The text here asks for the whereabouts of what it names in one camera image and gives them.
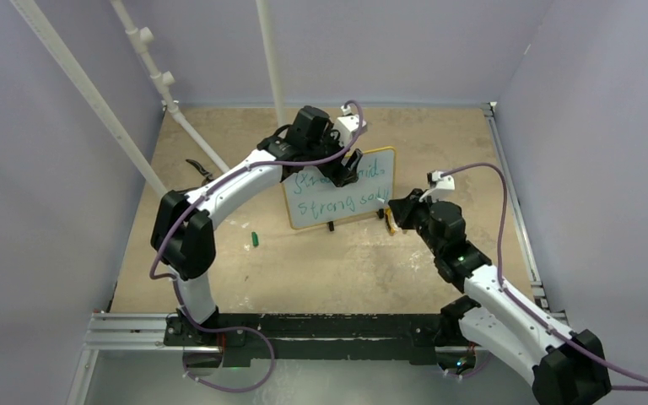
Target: tan work surface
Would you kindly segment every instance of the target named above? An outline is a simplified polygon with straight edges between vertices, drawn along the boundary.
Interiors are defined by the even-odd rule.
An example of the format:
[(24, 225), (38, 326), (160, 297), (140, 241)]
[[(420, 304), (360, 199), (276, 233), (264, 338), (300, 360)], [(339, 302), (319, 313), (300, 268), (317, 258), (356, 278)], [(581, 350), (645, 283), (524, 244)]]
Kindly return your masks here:
[[(338, 116), (337, 109), (326, 109)], [(288, 110), (294, 119), (297, 109)], [(241, 162), (277, 126), (273, 109), (191, 108), (190, 123), (230, 166)], [(478, 109), (369, 108), (369, 131), (356, 147), (397, 150), (395, 198), (426, 188), (426, 173), (486, 161), (498, 163), (488, 124)], [(199, 186), (185, 162), (195, 159), (220, 175), (207, 155), (170, 116), (165, 117), (153, 167), (169, 189)], [(501, 188), (492, 170), (455, 175), (450, 200), (459, 204), (468, 239), (495, 262)], [(176, 308), (171, 283), (151, 281), (149, 245), (159, 200), (146, 186), (132, 226), (112, 312), (166, 313)], [(260, 245), (252, 246), (251, 232)], [(217, 258), (208, 270), (222, 312), (437, 313), (461, 296), (444, 282), (415, 234), (389, 236), (374, 214), (356, 223), (293, 230), (284, 194), (271, 187), (230, 215), (215, 231)], [(515, 223), (509, 213), (503, 241), (505, 276), (532, 296)], [(163, 272), (165, 266), (159, 266)]]

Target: small whiteboard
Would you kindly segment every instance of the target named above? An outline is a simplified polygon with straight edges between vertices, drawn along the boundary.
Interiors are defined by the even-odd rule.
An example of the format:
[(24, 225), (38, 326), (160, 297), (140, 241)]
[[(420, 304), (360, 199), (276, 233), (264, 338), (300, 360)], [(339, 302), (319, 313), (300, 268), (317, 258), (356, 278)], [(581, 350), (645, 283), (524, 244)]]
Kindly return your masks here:
[(359, 180), (334, 186), (316, 167), (305, 167), (282, 184), (289, 224), (298, 230), (372, 213), (392, 198), (396, 150), (392, 147), (364, 152), (359, 162)]

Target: purple hose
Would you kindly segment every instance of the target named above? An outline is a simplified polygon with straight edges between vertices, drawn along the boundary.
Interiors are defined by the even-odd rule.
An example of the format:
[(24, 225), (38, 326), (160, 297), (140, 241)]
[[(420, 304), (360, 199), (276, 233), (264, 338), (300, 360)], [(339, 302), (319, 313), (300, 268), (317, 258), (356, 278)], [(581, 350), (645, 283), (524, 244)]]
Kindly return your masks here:
[(274, 347), (272, 346), (272, 343), (269, 341), (269, 339), (267, 339), (267, 337), (264, 336), (264, 334), (250, 327), (222, 327), (218, 329), (209, 329), (206, 327), (202, 327), (199, 323), (197, 323), (197, 321), (195, 321), (192, 318), (192, 315), (190, 315), (190, 312), (185, 307), (185, 302), (182, 300), (180, 289), (177, 286), (177, 277), (169, 273), (155, 274), (155, 270), (158, 268), (158, 263), (160, 263), (160, 261), (163, 258), (163, 254), (165, 254), (165, 247), (167, 246), (168, 242), (172, 238), (172, 235), (175, 234), (180, 224), (185, 222), (185, 218), (187, 218), (187, 216), (190, 215), (190, 213), (194, 211), (198, 205), (200, 205), (203, 201), (207, 201), (209, 199), (209, 196), (211, 196), (213, 192), (219, 189), (222, 185), (232, 181), (232, 179), (236, 178), (242, 173), (245, 173), (246, 171), (251, 170), (252, 168), (259, 167), (259, 166), (266, 166), (266, 165), (293, 166), (293, 167), (318, 166), (318, 165), (323, 165), (325, 163), (329, 163), (332, 160), (344, 156), (351, 149), (351, 147), (354, 145), (356, 140), (359, 139), (359, 135), (361, 134), (361, 129), (364, 126), (364, 109), (361, 108), (361, 105), (355, 100), (349, 100), (344, 105), (345, 106), (354, 105), (356, 107), (356, 111), (359, 113), (359, 127), (356, 128), (356, 132), (354, 133), (351, 142), (349, 142), (348, 145), (346, 145), (342, 150), (327, 158), (312, 160), (310, 162), (280, 162), (280, 161), (255, 162), (249, 167), (241, 167), (238, 170), (231, 171), (230, 173), (226, 174), (222, 178), (218, 179), (217, 183), (213, 184), (213, 186), (210, 187), (203, 195), (201, 195), (194, 202), (192, 202), (192, 204), (190, 204), (190, 206), (187, 207), (185, 211), (180, 215), (180, 217), (178, 217), (177, 220), (172, 224), (170, 230), (168, 230), (168, 233), (165, 234), (165, 238), (163, 238), (163, 241), (160, 244), (160, 248), (158, 249), (158, 253), (157, 255), (155, 255), (155, 259), (153, 260), (153, 265), (150, 266), (149, 276), (153, 280), (158, 280), (161, 278), (169, 278), (173, 282), (172, 285), (173, 285), (173, 289), (175, 290), (175, 297), (177, 297), (177, 302), (180, 303), (181, 311), (182, 314), (185, 315), (185, 318), (187, 318), (187, 320), (198, 331), (205, 332), (205, 333), (221, 333), (221, 332), (233, 332), (233, 331), (252, 332), (256, 334), (259, 338), (261, 338), (264, 341), (264, 343), (267, 345), (267, 348), (269, 349), (269, 355), (271, 360), (269, 364), (269, 369), (267, 369), (267, 373), (262, 377), (261, 380), (259, 380), (255, 384), (252, 384), (251, 386), (246, 386), (243, 388), (230, 388), (227, 386), (220, 386), (218, 384), (214, 384), (209, 381), (201, 380), (199, 377), (196, 377), (187, 369), (185, 360), (183, 359), (182, 367), (183, 369), (185, 369), (185, 375), (190, 377), (193, 381), (199, 382), (200, 384), (209, 386), (210, 388), (214, 388), (215, 390), (219, 390), (222, 392), (241, 393), (241, 392), (249, 392), (252, 390), (256, 390), (257, 388), (262, 386), (262, 384), (264, 384), (269, 379), (269, 377), (272, 376), (272, 373), (274, 372), (274, 364), (275, 364)]
[[(449, 170), (446, 173), (444, 173), (442, 176), (443, 177), (450, 176), (458, 172), (471, 169), (473, 167), (489, 167), (495, 170), (495, 172), (498, 173), (498, 177), (500, 178), (500, 183), (503, 185), (503, 210), (502, 210), (503, 212), (500, 215), (500, 227), (498, 228), (498, 241), (495, 248), (496, 248), (496, 256), (498, 258), (498, 283), (501, 285), (501, 288), (503, 289), (505, 295), (507, 295), (508, 298), (510, 298), (510, 300), (515, 302), (516, 305), (518, 305), (523, 311), (525, 311), (532, 319), (534, 319), (537, 323), (539, 323), (540, 326), (544, 327), (546, 330), (549, 330), (556, 338), (567, 343), (572, 348), (574, 348), (575, 350), (577, 350), (578, 352), (586, 356), (588, 359), (610, 370), (617, 371), (621, 375), (625, 375), (633, 380), (637, 380), (640, 382), (644, 382), (645, 384), (648, 384), (648, 377), (639, 375), (630, 370), (626, 370), (616, 364), (610, 363), (609, 361), (596, 356), (589, 350), (586, 350), (585, 348), (581, 347), (579, 344), (567, 338), (564, 334), (552, 328), (542, 317), (538, 316), (533, 310), (528, 308), (522, 301), (520, 301), (513, 293), (511, 293), (508, 290), (503, 280), (503, 250), (502, 250), (503, 226), (505, 225), (505, 212), (508, 208), (508, 186), (505, 183), (505, 176), (503, 175), (503, 172), (500, 171), (500, 169), (495, 165), (482, 162), (482, 163), (473, 163), (470, 165), (464, 165), (455, 168), (453, 170)], [(648, 392), (648, 386), (612, 386), (612, 389), (616, 391), (647, 391)]]

